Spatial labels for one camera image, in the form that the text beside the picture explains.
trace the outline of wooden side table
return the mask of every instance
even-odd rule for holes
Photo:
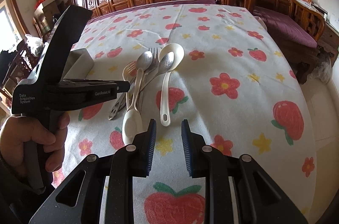
[[[333,66],[338,57],[339,32],[326,22],[324,32],[317,43],[318,49],[329,53]]]

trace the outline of device handle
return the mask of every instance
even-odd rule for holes
[[[22,116],[30,116],[39,122],[50,132],[55,134],[58,129],[59,117],[64,111],[54,111],[51,109],[39,112],[30,112]],[[51,152],[44,152],[43,145],[30,140],[24,143],[24,161],[28,172],[28,182],[33,189],[46,187],[53,182],[53,175],[45,169],[46,160]]]

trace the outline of metal screw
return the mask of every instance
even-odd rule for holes
[[[90,154],[86,157],[87,162],[94,162],[97,159],[95,154]]]
[[[242,159],[242,161],[244,161],[244,162],[250,162],[250,161],[252,161],[252,157],[249,156],[248,154],[244,154],[243,156],[241,156],[241,159]]]
[[[202,151],[204,151],[204,152],[211,152],[212,151],[212,147],[211,146],[203,146],[202,147]]]
[[[127,147],[126,147],[126,150],[127,151],[135,151],[137,149],[137,147],[135,146],[135,145],[128,145]]]

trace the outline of black device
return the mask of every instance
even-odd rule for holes
[[[109,176],[105,224],[132,224],[133,177],[149,175],[156,122],[137,134],[133,143],[113,155],[88,155],[45,200],[30,224],[99,223],[105,178]]]
[[[81,109],[116,99],[117,93],[130,88],[125,81],[61,80],[72,45],[78,42],[92,11],[71,5],[55,24],[35,71],[16,86],[12,98],[12,114],[31,116],[55,133],[58,119],[65,111]],[[53,181],[45,170],[49,153],[33,141],[24,143],[24,160],[32,188],[43,188]]]
[[[248,154],[223,155],[181,123],[186,167],[206,178],[204,224],[307,224],[283,190]]]

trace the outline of purple cloth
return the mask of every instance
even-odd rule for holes
[[[109,13],[107,15],[102,15],[95,19],[91,19],[87,24],[91,24],[92,22],[103,20],[107,17],[109,18],[114,15],[119,15],[119,14],[136,11],[140,9],[147,9],[147,8],[152,8],[152,7],[160,7],[160,6],[168,6],[168,5],[180,5],[180,4],[216,4],[216,3],[215,3],[215,0],[173,0],[173,1],[156,2],[156,3],[151,3],[151,4],[134,6],[132,8],[126,8],[120,11]]]
[[[264,21],[272,39],[278,37],[307,47],[317,47],[317,42],[289,16],[257,6],[253,15]]]

